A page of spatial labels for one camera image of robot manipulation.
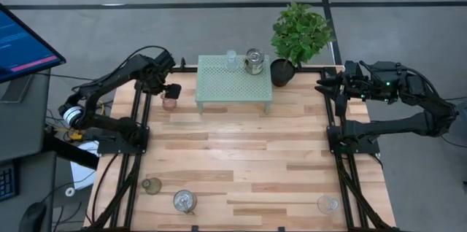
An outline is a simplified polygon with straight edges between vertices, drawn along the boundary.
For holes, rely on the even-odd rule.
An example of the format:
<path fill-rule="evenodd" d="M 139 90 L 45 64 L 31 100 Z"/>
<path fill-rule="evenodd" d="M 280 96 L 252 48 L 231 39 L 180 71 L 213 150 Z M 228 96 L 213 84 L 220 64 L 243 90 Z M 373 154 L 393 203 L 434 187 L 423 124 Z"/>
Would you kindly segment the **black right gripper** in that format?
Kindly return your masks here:
<path fill-rule="evenodd" d="M 360 65 L 354 61 L 346 61 L 344 64 L 344 90 L 339 86 L 343 83 L 343 77 L 339 74 L 333 77 L 323 78 L 317 81 L 314 89 L 330 99 L 359 98 L 366 101 L 368 96 L 368 77 L 362 72 Z"/>

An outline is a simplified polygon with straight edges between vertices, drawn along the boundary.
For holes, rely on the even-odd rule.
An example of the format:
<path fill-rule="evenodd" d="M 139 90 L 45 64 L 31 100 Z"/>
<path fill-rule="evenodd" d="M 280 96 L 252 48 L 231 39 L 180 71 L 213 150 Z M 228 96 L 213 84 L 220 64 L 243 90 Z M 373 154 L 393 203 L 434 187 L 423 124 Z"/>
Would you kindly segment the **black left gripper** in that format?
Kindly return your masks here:
<path fill-rule="evenodd" d="M 177 100 L 180 97 L 182 86 L 166 84 L 166 77 L 175 64 L 173 57 L 167 50 L 164 50 L 156 58 L 149 58 L 149 64 L 141 72 L 142 92 L 157 96 L 165 91 L 165 98 Z"/>

